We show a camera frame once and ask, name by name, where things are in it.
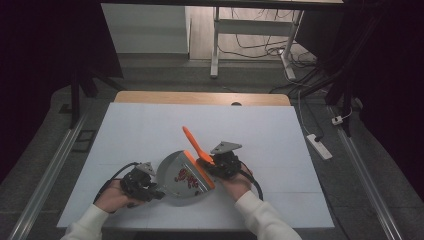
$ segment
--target metal frame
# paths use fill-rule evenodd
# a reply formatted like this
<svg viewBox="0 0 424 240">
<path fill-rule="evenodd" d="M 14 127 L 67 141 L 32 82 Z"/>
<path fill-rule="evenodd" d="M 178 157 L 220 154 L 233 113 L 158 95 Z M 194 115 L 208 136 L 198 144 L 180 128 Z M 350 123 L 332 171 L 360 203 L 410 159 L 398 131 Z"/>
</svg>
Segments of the metal frame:
<svg viewBox="0 0 424 240">
<path fill-rule="evenodd" d="M 292 23 L 275 21 L 255 21 L 255 20 L 234 20 L 220 19 L 219 7 L 214 11 L 214 38 L 211 59 L 211 78 L 218 77 L 218 37 L 219 34 L 246 34 L 246 35 L 267 35 L 267 36 L 285 36 L 289 37 L 284 52 L 280 55 L 287 76 L 290 80 L 296 79 L 293 69 L 288 59 L 291 46 L 299 27 L 300 18 L 303 11 L 295 10 L 296 15 Z"/>
<path fill-rule="evenodd" d="M 15 224 L 15 227 L 12 230 L 9 238 L 10 240 L 26 239 L 29 232 L 31 231 L 32 226 L 34 225 L 35 220 L 44 202 L 47 199 L 47 196 L 50 193 L 50 190 L 53 187 L 53 184 L 56 181 L 57 176 L 59 175 L 62 166 L 68 157 L 69 152 L 71 151 L 72 145 L 75 142 L 75 139 L 78 136 L 79 131 L 81 130 L 85 120 L 87 119 L 88 112 L 91 109 L 92 102 L 90 101 L 89 106 L 85 109 L 79 121 L 76 123 L 73 129 L 69 129 L 62 142 L 59 145 L 55 155 L 50 161 L 49 166 L 44 172 L 43 177 L 37 185 L 34 193 L 32 194 L 28 204 L 25 209 L 22 211 L 21 216 Z"/>
<path fill-rule="evenodd" d="M 329 107 L 329 112 L 331 116 L 334 116 L 333 110 Z M 392 214 L 390 213 L 389 208 L 387 207 L 386 202 L 381 196 L 380 192 L 377 189 L 377 186 L 374 183 L 374 180 L 371 177 L 371 174 L 368 172 L 368 169 L 362 160 L 361 155 L 359 154 L 358 149 L 351 137 L 348 137 L 346 132 L 339 127 L 337 130 L 340 139 L 349 154 L 349 157 L 352 161 L 355 170 L 358 173 L 358 177 L 362 182 L 362 185 L 365 189 L 365 192 L 368 195 L 368 198 L 371 204 L 374 206 L 378 219 L 380 220 L 381 226 L 383 227 L 384 232 L 386 233 L 387 239 L 389 240 L 401 240 L 402 234 L 397 226 Z"/>
<path fill-rule="evenodd" d="M 286 10 L 315 10 L 315 11 L 358 11 L 376 9 L 385 0 L 375 0 L 373 3 L 317 3 L 295 2 L 281 0 L 103 0 L 99 3 L 148 4 L 174 6 L 202 7 L 235 7 L 235 8 L 268 8 Z"/>
</svg>

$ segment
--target wooden table edge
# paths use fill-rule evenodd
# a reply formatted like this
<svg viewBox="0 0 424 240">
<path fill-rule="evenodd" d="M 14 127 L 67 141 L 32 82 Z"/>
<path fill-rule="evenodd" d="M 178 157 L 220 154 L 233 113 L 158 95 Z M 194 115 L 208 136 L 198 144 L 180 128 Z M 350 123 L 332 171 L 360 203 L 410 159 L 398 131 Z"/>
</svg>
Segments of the wooden table edge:
<svg viewBox="0 0 424 240">
<path fill-rule="evenodd" d="M 114 102 L 199 105 L 240 103 L 243 106 L 291 106 L 286 95 L 261 93 L 121 91 L 116 95 Z"/>
</svg>

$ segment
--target person's hand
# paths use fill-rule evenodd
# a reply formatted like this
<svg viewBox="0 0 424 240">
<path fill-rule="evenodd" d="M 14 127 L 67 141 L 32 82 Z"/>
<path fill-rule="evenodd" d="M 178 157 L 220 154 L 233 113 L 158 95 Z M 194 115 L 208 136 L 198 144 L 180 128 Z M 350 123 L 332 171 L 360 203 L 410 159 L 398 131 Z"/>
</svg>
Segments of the person's hand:
<svg viewBox="0 0 424 240">
<path fill-rule="evenodd" d="M 121 189 L 119 180 L 113 180 L 109 187 L 100 195 L 99 199 L 94 203 L 98 208 L 105 212 L 113 213 L 116 210 L 129 204 L 141 205 L 144 202 L 134 198 L 129 198 Z"/>
<path fill-rule="evenodd" d="M 250 174 L 251 171 L 242 164 L 241 169 L 247 174 Z M 252 188 L 252 183 L 245 176 L 240 173 L 237 174 L 234 178 L 225 180 L 219 179 L 224 186 L 227 193 L 237 202 L 241 196 L 248 192 Z"/>
</svg>

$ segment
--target aluminum rail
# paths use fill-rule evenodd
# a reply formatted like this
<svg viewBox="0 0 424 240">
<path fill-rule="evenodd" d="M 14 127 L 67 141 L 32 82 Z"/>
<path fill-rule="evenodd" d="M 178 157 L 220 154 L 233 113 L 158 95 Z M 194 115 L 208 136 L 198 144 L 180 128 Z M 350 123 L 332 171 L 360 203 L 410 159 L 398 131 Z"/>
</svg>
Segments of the aluminum rail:
<svg viewBox="0 0 424 240">
<path fill-rule="evenodd" d="M 350 159 L 352 160 L 352 164 L 358 173 L 358 177 L 364 186 L 365 192 L 368 195 L 368 199 L 377 212 L 378 219 L 380 220 L 381 226 L 386 233 L 387 239 L 402 240 L 403 238 L 399 227 L 397 226 L 392 214 L 390 213 L 386 202 L 378 191 L 377 186 L 371 177 L 371 174 L 368 172 L 368 169 L 364 164 L 364 161 L 362 160 L 362 157 L 359 154 L 354 141 L 351 137 L 349 138 L 346 135 L 345 131 L 341 127 L 339 127 L 337 131 L 347 153 L 349 154 Z"/>
<path fill-rule="evenodd" d="M 92 101 L 90 101 L 75 127 L 73 129 L 69 129 L 66 132 L 55 155 L 50 161 L 49 166 L 44 172 L 43 177 L 38 183 L 37 188 L 28 201 L 25 209 L 19 217 L 19 220 L 16 222 L 15 227 L 13 228 L 12 233 L 8 238 L 9 240 L 27 238 L 35 220 L 37 219 L 38 214 L 41 211 L 41 208 L 44 205 L 44 202 L 47 199 L 47 196 L 50 193 L 50 190 L 53 187 L 54 182 L 56 181 L 57 176 L 59 175 L 60 170 L 62 169 L 63 163 L 65 162 L 69 152 L 72 149 L 72 145 L 75 142 L 75 139 L 78 137 L 78 134 L 84 125 L 85 120 L 87 119 L 87 115 L 91 109 L 91 106 Z"/>
</svg>

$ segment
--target white sleeve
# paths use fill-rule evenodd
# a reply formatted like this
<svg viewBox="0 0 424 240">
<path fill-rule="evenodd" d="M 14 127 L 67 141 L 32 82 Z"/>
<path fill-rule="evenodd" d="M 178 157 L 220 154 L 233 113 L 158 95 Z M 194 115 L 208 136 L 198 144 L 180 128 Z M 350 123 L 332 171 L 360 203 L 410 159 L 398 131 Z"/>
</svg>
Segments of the white sleeve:
<svg viewBox="0 0 424 240">
<path fill-rule="evenodd" d="M 61 240 L 101 240 L 101 229 L 108 216 L 109 213 L 91 204 L 77 222 L 69 225 Z"/>
<path fill-rule="evenodd" d="M 243 215 L 246 227 L 258 240 L 300 240 L 297 234 L 269 203 L 261 201 L 252 191 L 246 192 L 235 204 Z"/>
</svg>

